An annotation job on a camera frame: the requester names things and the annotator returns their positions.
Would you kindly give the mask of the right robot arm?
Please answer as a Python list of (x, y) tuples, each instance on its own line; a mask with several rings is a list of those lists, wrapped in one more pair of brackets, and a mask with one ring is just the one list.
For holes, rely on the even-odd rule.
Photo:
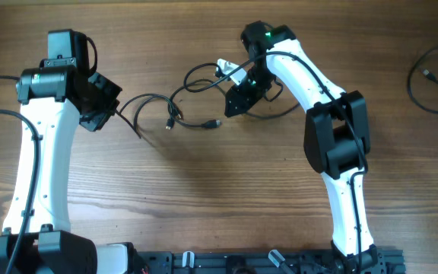
[(376, 246), (367, 225), (363, 176), (370, 151), (367, 105), (359, 91), (346, 92), (309, 60), (293, 31), (262, 21), (245, 26), (240, 39), (253, 63), (249, 70), (218, 62), (218, 73), (234, 82), (226, 93), (227, 117), (248, 112), (281, 80), (306, 113), (303, 147), (324, 180), (332, 210), (334, 258), (345, 273), (376, 265)]

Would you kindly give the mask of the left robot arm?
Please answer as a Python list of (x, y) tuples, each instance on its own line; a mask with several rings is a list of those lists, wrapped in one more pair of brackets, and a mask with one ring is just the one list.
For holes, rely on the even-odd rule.
[(97, 71), (93, 40), (75, 30), (48, 34), (48, 56), (16, 83), (21, 153), (0, 234), (0, 273), (130, 273), (131, 244), (96, 245), (73, 234), (68, 213), (71, 147), (78, 127), (100, 130), (120, 87)]

